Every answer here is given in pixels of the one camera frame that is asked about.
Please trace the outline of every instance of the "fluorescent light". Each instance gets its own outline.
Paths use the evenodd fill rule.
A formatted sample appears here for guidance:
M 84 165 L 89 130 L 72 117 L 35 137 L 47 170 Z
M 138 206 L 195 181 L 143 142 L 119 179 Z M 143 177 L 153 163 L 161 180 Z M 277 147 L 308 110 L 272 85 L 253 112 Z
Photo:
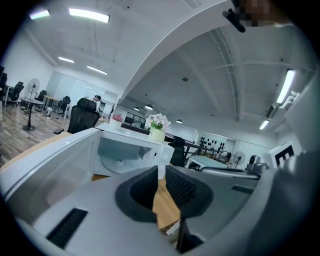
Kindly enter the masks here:
M 30 18 L 31 20 L 37 19 L 37 18 L 42 18 L 42 17 L 46 17 L 46 16 L 50 16 L 48 10 L 43 10 L 34 14 L 30 14 Z
M 146 105 L 145 108 L 146 108 L 147 110 L 153 110 L 153 109 L 154 109 L 150 104 Z
M 276 100 L 276 103 L 281 104 L 284 101 L 285 96 L 287 95 L 287 92 L 289 91 L 289 88 L 295 78 L 295 74 L 296 74 L 296 71 L 292 70 L 292 69 L 289 69 L 286 72 L 285 80 L 284 80 L 280 95 L 279 95 L 278 99 Z
M 108 23 L 110 16 L 109 15 L 104 15 L 101 13 L 89 11 L 89 10 L 81 10 L 81 9 L 71 9 L 69 8 L 69 13 L 72 16 L 80 16 L 80 17 L 85 17 L 89 19 L 94 19 L 97 21 L 105 22 Z
M 65 61 L 65 62 L 71 62 L 71 63 L 75 63 L 73 60 L 71 59 L 67 59 L 67 58 L 61 58 L 61 57 L 58 57 L 59 60 L 62 60 L 62 61 Z
M 87 66 L 89 69 L 91 69 L 91 70 L 94 70 L 94 71 L 98 71 L 98 72 L 100 72 L 100 73 L 102 73 L 102 74 L 105 74 L 105 75 L 108 75 L 106 72 L 103 72 L 103 71 L 101 71 L 101 70 L 99 70 L 99 69 L 96 69 L 96 68 L 94 68 L 94 67 L 92 67 L 92 66 Z
M 260 126 L 260 130 L 263 130 L 265 127 L 266 127 L 266 125 L 267 124 L 269 124 L 269 121 L 268 120 L 265 120 L 264 122 L 263 122 L 263 124 Z

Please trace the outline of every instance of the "white flower pot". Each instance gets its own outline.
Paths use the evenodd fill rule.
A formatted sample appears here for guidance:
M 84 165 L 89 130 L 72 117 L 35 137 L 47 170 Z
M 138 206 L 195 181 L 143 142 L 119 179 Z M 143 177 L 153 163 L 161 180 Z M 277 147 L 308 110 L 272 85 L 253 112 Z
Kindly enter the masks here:
M 150 128 L 149 138 L 157 142 L 165 141 L 166 133 L 162 130 L 157 130 L 155 128 Z
M 110 128 L 117 130 L 117 129 L 120 129 L 122 122 L 116 121 L 111 118 L 109 125 L 110 125 Z

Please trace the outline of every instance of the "arched white beam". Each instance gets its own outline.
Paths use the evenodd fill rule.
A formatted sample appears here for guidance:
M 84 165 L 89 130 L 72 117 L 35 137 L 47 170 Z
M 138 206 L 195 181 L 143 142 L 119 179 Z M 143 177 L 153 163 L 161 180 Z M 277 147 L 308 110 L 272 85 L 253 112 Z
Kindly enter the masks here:
M 212 0 L 210 6 L 198 7 L 188 18 L 184 18 L 173 26 L 174 29 L 153 48 L 139 66 L 124 90 L 120 102 L 156 64 L 175 49 L 210 30 L 230 24 L 222 16 L 222 12 L 232 7 L 230 0 Z

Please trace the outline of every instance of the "round ceiling light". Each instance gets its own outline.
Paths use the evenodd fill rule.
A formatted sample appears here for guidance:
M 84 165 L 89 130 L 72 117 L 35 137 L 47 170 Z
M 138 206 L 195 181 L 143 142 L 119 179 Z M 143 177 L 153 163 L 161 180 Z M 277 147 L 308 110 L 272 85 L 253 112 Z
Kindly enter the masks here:
M 153 110 L 154 109 L 150 104 L 145 105 L 145 108 L 147 110 Z

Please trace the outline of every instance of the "ceiling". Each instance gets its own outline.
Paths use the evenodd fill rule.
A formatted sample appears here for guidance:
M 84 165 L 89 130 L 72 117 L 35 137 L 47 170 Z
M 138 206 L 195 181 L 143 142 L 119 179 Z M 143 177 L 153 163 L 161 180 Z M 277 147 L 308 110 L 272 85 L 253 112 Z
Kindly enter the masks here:
M 35 11 L 50 17 L 27 19 L 25 30 L 55 66 L 100 76 L 121 94 L 131 78 L 180 18 L 188 17 L 210 0 L 52 0 Z M 69 8 L 110 15 L 109 23 L 74 17 Z M 58 56 L 71 59 L 63 62 Z M 108 73 L 95 73 L 87 65 Z
M 226 25 L 170 53 L 121 105 L 133 109 L 151 104 L 172 118 L 214 115 L 215 120 L 235 120 L 259 129 L 289 68 L 297 71 L 291 90 L 301 92 L 314 74 L 316 60 L 297 28 L 248 27 L 240 33 Z M 279 109 L 266 130 L 279 131 L 285 112 Z

